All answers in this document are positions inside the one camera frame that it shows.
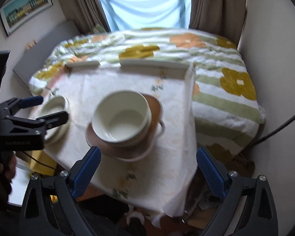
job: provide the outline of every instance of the picture frame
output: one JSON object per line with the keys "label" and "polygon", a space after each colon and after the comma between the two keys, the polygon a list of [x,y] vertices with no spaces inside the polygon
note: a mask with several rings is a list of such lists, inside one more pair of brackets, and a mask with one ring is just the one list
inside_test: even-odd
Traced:
{"label": "picture frame", "polygon": [[0,9],[0,17],[9,36],[25,22],[53,5],[52,0],[9,0]]}

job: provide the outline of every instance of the yellow flower pattern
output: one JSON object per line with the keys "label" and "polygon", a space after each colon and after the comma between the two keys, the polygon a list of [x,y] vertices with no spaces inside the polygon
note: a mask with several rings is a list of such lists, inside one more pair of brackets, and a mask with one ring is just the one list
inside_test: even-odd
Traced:
{"label": "yellow flower pattern", "polygon": [[244,96],[249,100],[257,100],[256,91],[248,73],[240,73],[226,67],[222,69],[222,73],[224,77],[221,77],[219,82],[226,92]]}
{"label": "yellow flower pattern", "polygon": [[63,66],[64,64],[62,62],[56,63],[52,66],[49,66],[47,68],[39,70],[35,78],[42,80],[42,79],[49,79],[51,78],[56,72],[59,71],[59,69]]}
{"label": "yellow flower pattern", "polygon": [[233,159],[233,155],[230,153],[229,150],[226,150],[224,147],[220,146],[219,144],[213,144],[210,146],[205,146],[213,157],[224,164],[231,161]]}
{"label": "yellow flower pattern", "polygon": [[159,51],[159,47],[156,45],[151,45],[151,46],[137,45],[131,48],[127,48],[124,52],[119,53],[119,59],[150,57],[150,56],[154,56],[153,51]]}
{"label": "yellow flower pattern", "polygon": [[79,40],[79,41],[74,41],[74,42],[68,42],[64,45],[65,48],[69,48],[69,47],[76,47],[79,46],[81,44],[87,43],[89,40],[88,39],[84,39],[84,40]]}
{"label": "yellow flower pattern", "polygon": [[235,45],[235,43],[225,38],[221,38],[221,37],[217,38],[216,43],[220,47],[237,49],[237,46]]}
{"label": "yellow flower pattern", "polygon": [[141,28],[142,31],[153,31],[153,30],[164,30],[164,27],[143,27]]}

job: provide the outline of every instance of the white cloth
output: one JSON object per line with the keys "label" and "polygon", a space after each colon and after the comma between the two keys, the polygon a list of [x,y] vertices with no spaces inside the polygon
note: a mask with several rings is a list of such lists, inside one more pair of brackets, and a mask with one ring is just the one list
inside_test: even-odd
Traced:
{"label": "white cloth", "polygon": [[65,137],[47,146],[45,152],[63,167],[71,168],[89,150],[86,127],[104,96],[123,89],[154,95],[163,106],[165,132],[156,140],[151,153],[132,163],[102,155],[91,183],[107,195],[144,208],[155,226],[159,226],[164,214],[181,216],[197,168],[191,111],[193,82],[192,66],[188,70],[140,66],[73,71],[56,91],[69,100],[71,125]]}

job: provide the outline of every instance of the striped bedspread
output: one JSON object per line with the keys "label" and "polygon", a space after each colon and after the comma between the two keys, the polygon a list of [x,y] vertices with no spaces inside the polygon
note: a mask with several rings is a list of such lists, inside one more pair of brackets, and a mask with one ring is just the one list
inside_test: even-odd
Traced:
{"label": "striped bedspread", "polygon": [[87,35],[63,41],[30,80],[40,93],[65,64],[98,61],[120,66],[142,58],[193,64],[193,114],[199,146],[226,163],[256,135],[263,123],[256,92],[236,46],[227,39],[189,29],[141,29]]}

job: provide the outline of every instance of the black cable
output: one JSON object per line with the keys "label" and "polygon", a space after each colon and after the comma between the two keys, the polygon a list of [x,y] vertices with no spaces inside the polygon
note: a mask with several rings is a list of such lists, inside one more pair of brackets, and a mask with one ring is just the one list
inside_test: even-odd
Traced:
{"label": "black cable", "polygon": [[246,146],[246,148],[254,147],[257,144],[260,144],[260,143],[266,141],[269,137],[275,135],[276,133],[278,133],[279,131],[284,129],[286,126],[290,125],[294,120],[295,120],[295,114],[290,119],[288,119],[286,122],[284,122],[281,126],[279,126],[276,130],[274,130],[271,133],[267,134],[266,136],[260,138],[259,140],[250,143],[249,145]]}
{"label": "black cable", "polygon": [[46,164],[44,164],[44,163],[39,162],[38,160],[36,160],[36,159],[33,158],[32,156],[30,156],[30,155],[29,155],[28,153],[26,153],[25,151],[22,151],[22,153],[25,154],[25,155],[27,155],[28,157],[30,157],[31,159],[33,159],[34,161],[36,161],[36,162],[39,163],[40,165],[43,165],[43,166],[46,166],[47,168],[50,168],[50,169],[55,170],[55,168],[53,168],[53,167],[51,167],[51,166],[48,166],[48,165],[46,165]]}

